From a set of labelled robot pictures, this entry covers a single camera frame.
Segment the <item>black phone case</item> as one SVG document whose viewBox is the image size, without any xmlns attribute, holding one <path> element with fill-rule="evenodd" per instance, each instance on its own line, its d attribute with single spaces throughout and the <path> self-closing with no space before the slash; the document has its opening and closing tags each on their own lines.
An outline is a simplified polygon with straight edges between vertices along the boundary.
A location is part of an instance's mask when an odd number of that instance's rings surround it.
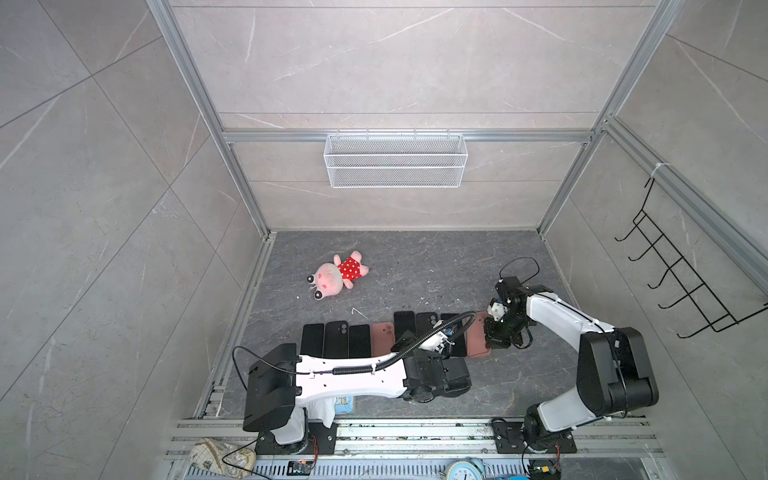
<svg viewBox="0 0 768 480">
<path fill-rule="evenodd" d="M 419 312 L 415 314 L 416 335 L 422 336 L 432 331 L 439 320 L 435 312 Z"/>
<path fill-rule="evenodd" d="M 325 325 L 323 357 L 328 359 L 349 358 L 349 326 L 346 321 L 332 321 Z"/>
</svg>

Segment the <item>black phone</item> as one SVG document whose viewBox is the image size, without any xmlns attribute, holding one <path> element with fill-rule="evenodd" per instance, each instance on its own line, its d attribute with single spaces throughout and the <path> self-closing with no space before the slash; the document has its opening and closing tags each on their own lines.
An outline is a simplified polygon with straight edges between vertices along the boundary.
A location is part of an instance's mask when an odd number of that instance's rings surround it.
<svg viewBox="0 0 768 480">
<path fill-rule="evenodd" d="M 393 323 L 396 341 L 414 336 L 417 333 L 416 315 L 414 311 L 396 311 L 393 314 Z"/>
<path fill-rule="evenodd" d="M 324 333 L 325 325 L 323 323 L 313 323 L 303 326 L 300 354 L 322 358 L 324 353 Z"/>
</svg>

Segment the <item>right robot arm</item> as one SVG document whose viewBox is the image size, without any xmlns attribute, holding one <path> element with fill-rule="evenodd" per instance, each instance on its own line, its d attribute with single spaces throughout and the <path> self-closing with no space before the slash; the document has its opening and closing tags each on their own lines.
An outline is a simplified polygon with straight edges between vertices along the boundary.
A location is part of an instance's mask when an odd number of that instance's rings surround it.
<svg viewBox="0 0 768 480">
<path fill-rule="evenodd" d="M 486 347 L 525 349 L 530 328 L 542 325 L 577 353 L 575 386 L 526 411 L 522 438 L 532 451 L 553 448 L 573 429 L 655 405 L 659 389 L 642 334 L 602 322 L 541 285 L 517 277 L 496 282 L 497 297 L 484 321 Z"/>
</svg>

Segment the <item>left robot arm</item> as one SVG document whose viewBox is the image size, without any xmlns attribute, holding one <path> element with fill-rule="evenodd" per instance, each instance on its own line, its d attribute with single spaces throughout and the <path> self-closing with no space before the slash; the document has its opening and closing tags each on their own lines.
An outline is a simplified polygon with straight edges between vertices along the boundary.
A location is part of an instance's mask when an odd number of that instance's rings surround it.
<svg viewBox="0 0 768 480">
<path fill-rule="evenodd" d="M 296 344 L 282 344 L 249 367 L 242 429 L 270 432 L 276 443 L 288 445 L 305 439 L 311 421 L 330 427 L 341 397 L 416 403 L 459 397 L 472 382 L 462 357 L 442 354 L 447 341 L 440 331 L 430 337 L 407 333 L 398 351 L 366 359 L 300 355 Z"/>
</svg>

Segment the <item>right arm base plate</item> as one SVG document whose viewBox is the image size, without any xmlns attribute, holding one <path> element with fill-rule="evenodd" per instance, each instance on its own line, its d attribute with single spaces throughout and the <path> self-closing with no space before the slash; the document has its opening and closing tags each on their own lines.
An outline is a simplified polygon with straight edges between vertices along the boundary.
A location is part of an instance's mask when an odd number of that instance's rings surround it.
<svg viewBox="0 0 768 480">
<path fill-rule="evenodd" d="M 573 454 L 577 447 L 570 430 L 550 432 L 527 421 L 493 418 L 489 423 L 500 454 Z"/>
</svg>

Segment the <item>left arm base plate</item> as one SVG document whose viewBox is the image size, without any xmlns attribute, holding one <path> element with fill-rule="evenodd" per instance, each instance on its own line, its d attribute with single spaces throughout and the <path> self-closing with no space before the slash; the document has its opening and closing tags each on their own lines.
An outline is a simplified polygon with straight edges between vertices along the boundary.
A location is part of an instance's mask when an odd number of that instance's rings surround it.
<svg viewBox="0 0 768 480">
<path fill-rule="evenodd" d="M 338 425 L 326 428 L 320 422 L 310 422 L 307 433 L 301 441 L 282 445 L 272 432 L 260 433 L 254 446 L 258 455 L 331 455 L 335 452 Z"/>
</svg>

